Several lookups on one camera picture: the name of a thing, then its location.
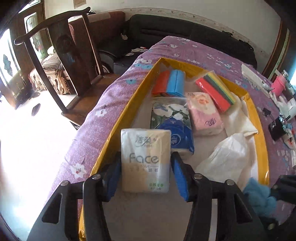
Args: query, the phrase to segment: black sofa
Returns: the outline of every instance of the black sofa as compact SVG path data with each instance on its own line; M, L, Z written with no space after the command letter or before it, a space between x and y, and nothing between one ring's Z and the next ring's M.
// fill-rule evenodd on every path
M150 48L166 36L187 38L192 41L224 52L257 68L254 49L246 42L232 37L231 33L221 32L197 23L154 15L133 15L122 26L120 35L108 39L98 46L104 66L115 74L123 74L141 53L125 56L138 47Z

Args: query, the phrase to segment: white wall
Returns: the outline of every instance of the white wall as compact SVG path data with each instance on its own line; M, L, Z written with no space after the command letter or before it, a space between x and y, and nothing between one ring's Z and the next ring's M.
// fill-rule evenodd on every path
M90 6L95 12L121 8L155 7L199 15L221 23L271 54L280 17L264 0L86 0L76 10ZM73 10L73 0L45 0L45 16Z

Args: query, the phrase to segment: purple bedspread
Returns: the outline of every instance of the purple bedspread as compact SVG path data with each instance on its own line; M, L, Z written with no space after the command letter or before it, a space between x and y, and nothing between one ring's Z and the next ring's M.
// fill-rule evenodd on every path
M51 194L63 180L75 183L89 177L115 122L148 71L160 57L172 58L207 70L214 70L218 75L246 89L257 107L264 131L269 159L270 186L275 183L279 175L295 173L291 167L290 149L282 141L274 142L271 139L268 131L271 119L262 114L264 107L269 109L274 117L279 115L279 110L271 99L242 76L242 62L200 43L168 36L141 54L134 64L103 93L95 108L88 114L84 124L78 129L53 184ZM270 85L270 82L259 72L253 71ZM291 208L292 205L288 203L278 202L275 217L281 222L284 221L289 216Z

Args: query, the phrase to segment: pink tissue pack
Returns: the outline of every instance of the pink tissue pack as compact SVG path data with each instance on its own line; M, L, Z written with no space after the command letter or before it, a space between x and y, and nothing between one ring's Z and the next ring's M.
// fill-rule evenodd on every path
M208 93L186 93L186 98L194 135L216 135L224 129L219 112Z

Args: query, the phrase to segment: wooden chair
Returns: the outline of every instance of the wooden chair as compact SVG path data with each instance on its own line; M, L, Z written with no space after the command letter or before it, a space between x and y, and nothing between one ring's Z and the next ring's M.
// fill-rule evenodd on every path
M62 115L68 118L70 122L74 124L74 126L82 125L87 114L95 107L105 89L119 77L119 75L115 74L104 74L101 59L96 50L96 45L90 31L89 19L86 15L89 11L90 7L80 11L68 11L58 14L46 19L34 27L27 34L15 39L16 45L22 43L25 44L28 54L47 90L50 92L55 102L62 110ZM68 19L70 17L79 15L82 15L94 53L96 65L99 70L99 75L92 81L90 80L86 71L87 66L83 62L80 53L73 41L68 25ZM67 107L63 104L58 94L55 92L53 86L51 85L30 42L30 37L42 29L48 29L52 44L77 93L77 96L68 104Z

